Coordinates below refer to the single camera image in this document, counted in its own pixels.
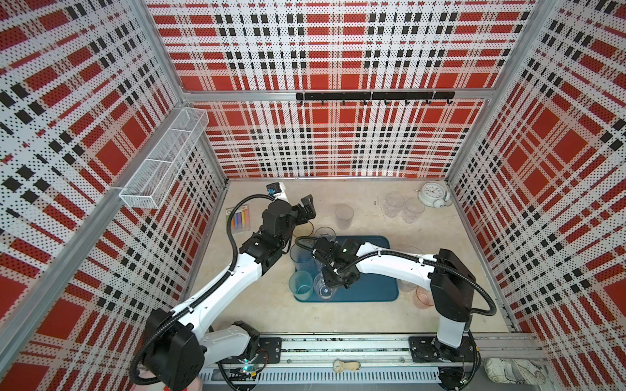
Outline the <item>blue grey frosted cup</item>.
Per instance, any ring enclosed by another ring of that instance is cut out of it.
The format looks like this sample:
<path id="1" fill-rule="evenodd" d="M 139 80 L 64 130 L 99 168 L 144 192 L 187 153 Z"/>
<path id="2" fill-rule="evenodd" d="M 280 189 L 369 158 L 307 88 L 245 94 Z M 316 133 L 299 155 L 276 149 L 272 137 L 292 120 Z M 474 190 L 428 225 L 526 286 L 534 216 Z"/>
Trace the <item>blue grey frosted cup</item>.
<path id="1" fill-rule="evenodd" d="M 314 275 L 317 273 L 316 260 L 308 249 L 303 249 L 296 244 L 290 249 L 290 258 L 296 271 L 307 271 Z"/>

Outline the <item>amber tall glass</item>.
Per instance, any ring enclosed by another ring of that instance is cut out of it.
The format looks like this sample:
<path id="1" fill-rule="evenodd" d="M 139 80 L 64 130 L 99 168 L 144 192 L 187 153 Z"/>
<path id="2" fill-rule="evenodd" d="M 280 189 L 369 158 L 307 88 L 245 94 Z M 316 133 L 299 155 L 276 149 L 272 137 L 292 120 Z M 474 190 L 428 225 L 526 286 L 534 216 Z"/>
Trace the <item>amber tall glass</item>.
<path id="1" fill-rule="evenodd" d="M 299 238 L 303 236 L 311 236 L 315 231 L 315 226 L 312 222 L 307 222 L 301 225 L 298 225 L 293 230 L 293 237 Z"/>

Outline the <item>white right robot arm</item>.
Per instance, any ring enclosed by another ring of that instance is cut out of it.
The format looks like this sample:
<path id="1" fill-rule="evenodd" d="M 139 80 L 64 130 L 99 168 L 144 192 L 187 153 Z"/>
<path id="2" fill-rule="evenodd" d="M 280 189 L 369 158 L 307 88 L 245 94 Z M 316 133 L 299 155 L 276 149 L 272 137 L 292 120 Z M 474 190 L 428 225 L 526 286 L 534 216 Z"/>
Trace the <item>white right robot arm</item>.
<path id="1" fill-rule="evenodd" d="M 362 275 L 383 275 L 425 289 L 439 317 L 434 351 L 427 358 L 451 362 L 468 356 L 461 349 L 469 340 L 469 325 L 477 312 L 474 296 L 484 290 L 454 253 L 442 249 L 437 254 L 410 254 L 362 240 L 339 244 L 324 238 L 311 246 L 311 253 L 321 263 L 330 288 L 350 288 Z"/>

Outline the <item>teal plastic tray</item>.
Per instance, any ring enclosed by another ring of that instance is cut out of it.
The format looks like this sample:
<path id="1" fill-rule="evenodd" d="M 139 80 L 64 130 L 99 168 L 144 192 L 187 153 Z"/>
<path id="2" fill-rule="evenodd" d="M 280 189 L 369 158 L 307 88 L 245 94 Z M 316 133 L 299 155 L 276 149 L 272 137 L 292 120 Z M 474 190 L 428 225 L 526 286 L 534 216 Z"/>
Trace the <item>teal plastic tray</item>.
<path id="1" fill-rule="evenodd" d="M 320 298 L 316 287 L 314 287 L 313 293 L 306 301 L 299 298 L 297 301 L 307 303 L 390 302 L 395 301 L 398 296 L 399 288 L 395 278 L 376 274 L 361 274 L 360 278 L 349 288 L 339 288 L 328 300 Z"/>

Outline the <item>pink tinted glass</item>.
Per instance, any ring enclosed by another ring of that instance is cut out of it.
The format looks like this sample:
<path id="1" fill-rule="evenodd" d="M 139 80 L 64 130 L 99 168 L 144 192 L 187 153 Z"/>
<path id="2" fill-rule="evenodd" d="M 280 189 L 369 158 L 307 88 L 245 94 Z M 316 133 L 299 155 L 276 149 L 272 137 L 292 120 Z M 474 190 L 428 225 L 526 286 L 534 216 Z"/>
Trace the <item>pink tinted glass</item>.
<path id="1" fill-rule="evenodd" d="M 417 287 L 413 296 L 413 303 L 420 310 L 426 310 L 435 306 L 432 293 L 425 288 Z"/>

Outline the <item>mint green frosted cup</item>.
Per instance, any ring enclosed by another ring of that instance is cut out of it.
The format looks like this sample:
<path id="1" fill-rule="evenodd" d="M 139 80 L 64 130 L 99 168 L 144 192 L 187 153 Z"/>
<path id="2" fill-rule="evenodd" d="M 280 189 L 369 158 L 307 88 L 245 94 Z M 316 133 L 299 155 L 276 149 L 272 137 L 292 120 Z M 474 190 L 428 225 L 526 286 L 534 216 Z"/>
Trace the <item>mint green frosted cup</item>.
<path id="1" fill-rule="evenodd" d="M 297 270 L 289 280 L 290 292 L 298 301 L 307 301 L 313 294 L 313 277 L 305 270 Z"/>

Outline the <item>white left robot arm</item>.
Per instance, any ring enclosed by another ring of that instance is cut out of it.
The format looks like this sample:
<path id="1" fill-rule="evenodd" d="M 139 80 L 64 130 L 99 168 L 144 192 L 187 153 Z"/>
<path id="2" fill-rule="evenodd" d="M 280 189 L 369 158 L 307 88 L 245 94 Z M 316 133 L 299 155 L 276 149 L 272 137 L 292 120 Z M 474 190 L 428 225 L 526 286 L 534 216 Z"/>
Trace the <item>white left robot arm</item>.
<path id="1" fill-rule="evenodd" d="M 311 195 L 297 205 L 291 205 L 283 192 L 264 194 L 262 198 L 270 204 L 262 213 L 259 230 L 242 246 L 237 246 L 228 232 L 233 256 L 222 274 L 187 301 L 169 311 L 154 309 L 148 316 L 143 344 L 130 362 L 133 384 L 161 383 L 171 390 L 186 389 L 210 352 L 200 340 L 215 319 L 289 250 L 294 228 L 316 217 Z"/>

